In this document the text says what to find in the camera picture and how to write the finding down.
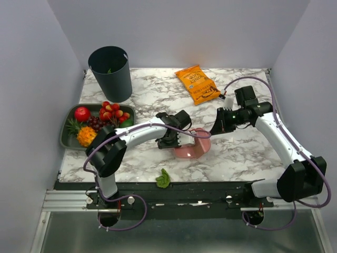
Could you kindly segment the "pink hand brush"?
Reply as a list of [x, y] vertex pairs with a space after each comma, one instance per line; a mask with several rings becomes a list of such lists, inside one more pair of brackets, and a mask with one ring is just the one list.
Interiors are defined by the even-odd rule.
[[195, 145], [192, 146], [191, 157], [200, 158], [210, 150], [211, 140], [207, 138], [209, 135], [202, 128], [192, 129], [190, 132], [198, 136], [194, 138]]

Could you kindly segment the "pink dustpan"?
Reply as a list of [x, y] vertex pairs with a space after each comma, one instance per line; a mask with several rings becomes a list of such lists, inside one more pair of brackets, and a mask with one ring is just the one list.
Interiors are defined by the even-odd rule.
[[194, 140], [194, 144], [185, 144], [174, 148], [173, 151], [178, 158], [199, 158], [203, 154], [203, 149], [197, 140]]

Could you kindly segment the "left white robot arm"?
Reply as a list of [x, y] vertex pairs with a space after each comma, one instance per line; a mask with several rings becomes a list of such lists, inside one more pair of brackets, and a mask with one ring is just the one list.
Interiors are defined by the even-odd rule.
[[145, 123], [126, 128], [104, 127], [86, 149], [83, 165], [85, 171], [88, 163], [94, 167], [91, 173], [100, 191], [99, 203], [105, 208], [116, 204], [115, 172], [127, 150], [150, 140], [155, 140], [159, 149], [178, 148], [179, 133], [191, 125], [189, 114], [182, 110], [175, 115], [161, 112]]

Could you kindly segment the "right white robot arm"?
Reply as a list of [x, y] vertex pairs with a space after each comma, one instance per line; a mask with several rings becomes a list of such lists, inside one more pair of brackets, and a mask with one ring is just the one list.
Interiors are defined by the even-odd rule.
[[235, 96], [239, 109], [233, 110], [234, 100], [226, 98], [225, 106], [216, 111], [211, 135], [230, 133], [249, 123], [264, 135], [285, 168], [277, 179], [248, 183], [248, 190], [242, 193], [243, 202], [252, 207], [264, 197], [292, 202], [321, 193], [326, 161], [303, 148], [273, 113], [272, 104], [259, 102], [251, 86], [235, 90]]

